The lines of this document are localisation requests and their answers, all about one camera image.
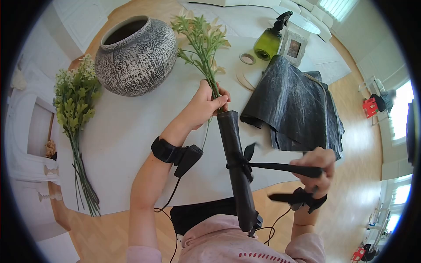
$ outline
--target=hand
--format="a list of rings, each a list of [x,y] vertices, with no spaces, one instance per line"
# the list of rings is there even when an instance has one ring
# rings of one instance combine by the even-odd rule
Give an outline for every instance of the hand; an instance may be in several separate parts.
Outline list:
[[[318,191],[313,195],[314,199],[320,199],[325,196],[332,183],[335,173],[335,152],[332,149],[323,149],[317,147],[313,151],[307,152],[301,159],[292,160],[291,165],[313,166],[323,169],[323,174],[319,178],[310,178],[304,175],[293,173],[306,186],[305,190],[311,193],[314,186],[318,186]]]
[[[187,125],[191,130],[197,130],[210,117],[216,116],[216,110],[222,108],[228,110],[228,103],[231,101],[229,92],[218,85],[220,97],[212,100],[212,89],[207,80],[201,80],[199,89],[192,100],[176,117],[179,121]]]

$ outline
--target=green glass spray bottle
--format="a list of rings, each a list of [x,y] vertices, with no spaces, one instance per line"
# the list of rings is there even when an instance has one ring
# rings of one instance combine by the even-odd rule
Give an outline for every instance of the green glass spray bottle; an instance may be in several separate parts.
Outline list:
[[[287,11],[276,18],[273,28],[266,29],[254,44],[253,50],[256,56],[263,60],[271,60],[278,53],[281,44],[281,30],[287,25],[288,19],[293,12]]]

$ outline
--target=speckled gray vase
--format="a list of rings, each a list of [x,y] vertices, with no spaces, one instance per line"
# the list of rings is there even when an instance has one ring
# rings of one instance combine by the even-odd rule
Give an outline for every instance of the speckled gray vase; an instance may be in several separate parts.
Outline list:
[[[95,57],[95,73],[109,91],[141,96],[165,80],[176,59],[172,29],[161,20],[134,16],[104,35]]]

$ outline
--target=red plastic stool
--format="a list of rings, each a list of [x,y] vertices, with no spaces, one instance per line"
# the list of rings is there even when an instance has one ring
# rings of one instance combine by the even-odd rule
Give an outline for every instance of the red plastic stool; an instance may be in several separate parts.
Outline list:
[[[378,112],[376,99],[370,98],[366,101],[363,101],[362,108],[364,109],[365,116],[367,117],[367,119],[373,117]]]
[[[358,248],[358,250],[352,255],[352,261],[360,261],[362,256],[364,256],[365,250],[363,248]]]

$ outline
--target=white tablecloth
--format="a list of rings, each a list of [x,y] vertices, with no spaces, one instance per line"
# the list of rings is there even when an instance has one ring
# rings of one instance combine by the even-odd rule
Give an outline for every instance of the white tablecloth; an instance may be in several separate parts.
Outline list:
[[[255,38],[227,38],[232,47],[220,49],[216,53],[219,66],[226,68],[226,74],[217,73],[217,81],[231,93],[229,109],[241,114],[251,92],[239,84],[236,72],[243,71],[255,83],[261,77],[268,61],[256,59],[254,65],[240,61],[244,52],[253,54]],[[302,71],[314,71],[315,68],[305,55],[302,59]],[[104,89],[96,105],[96,114],[87,123],[82,132],[80,149],[89,180],[100,200],[102,215],[129,209],[129,196],[132,182],[151,152],[150,146],[167,124],[187,105],[196,92],[199,81],[203,79],[193,65],[184,65],[184,60],[177,59],[169,77],[156,90],[140,97],[123,97]],[[207,123],[192,131],[185,145],[196,144],[201,147],[205,137]],[[300,152],[278,151],[271,147],[269,128],[257,129],[239,122],[240,138],[243,149],[254,142],[256,148],[252,162],[289,163],[302,156]],[[58,161],[60,169],[61,191],[67,208],[77,211],[75,193],[75,172],[72,167],[72,150],[65,134],[60,134]],[[188,205],[232,197],[231,183],[222,146],[217,119],[209,127],[209,134],[202,158],[189,170],[180,181],[170,206]],[[170,197],[177,178],[171,169],[162,196],[156,206],[163,206]],[[253,168],[254,181],[252,191],[277,183],[297,180],[291,173]],[[86,207],[80,212],[89,214]]]

